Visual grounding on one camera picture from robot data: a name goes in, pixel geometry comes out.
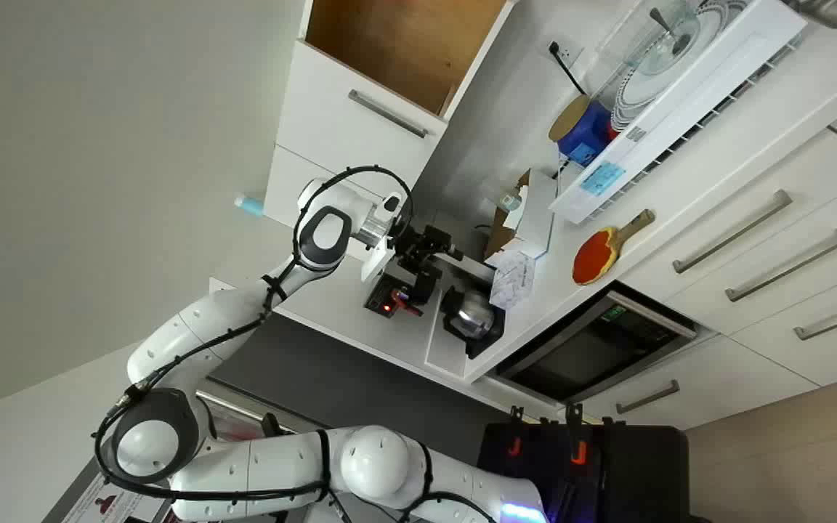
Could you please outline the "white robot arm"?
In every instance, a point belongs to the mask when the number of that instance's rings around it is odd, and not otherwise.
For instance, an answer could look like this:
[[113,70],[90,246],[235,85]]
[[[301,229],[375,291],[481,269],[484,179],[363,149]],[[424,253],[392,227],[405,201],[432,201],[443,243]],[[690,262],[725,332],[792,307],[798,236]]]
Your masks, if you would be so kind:
[[403,523],[545,523],[528,479],[449,458],[381,423],[231,442],[196,386],[301,284],[331,277],[359,240],[392,256],[410,185],[371,195],[355,168],[311,179],[295,204],[289,256],[254,284],[212,291],[148,335],[126,358],[126,389],[92,432],[113,484],[158,498],[182,523],[221,523],[355,498]]

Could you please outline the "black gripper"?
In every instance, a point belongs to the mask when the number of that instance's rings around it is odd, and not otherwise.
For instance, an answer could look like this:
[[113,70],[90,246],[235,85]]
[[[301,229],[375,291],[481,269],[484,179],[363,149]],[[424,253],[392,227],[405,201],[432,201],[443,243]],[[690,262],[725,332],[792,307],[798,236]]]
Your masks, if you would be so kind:
[[449,246],[448,233],[435,227],[424,227],[424,229],[405,227],[395,239],[395,259],[388,264],[388,274],[403,281],[437,280],[442,269],[435,267],[432,256],[443,253],[448,246]]

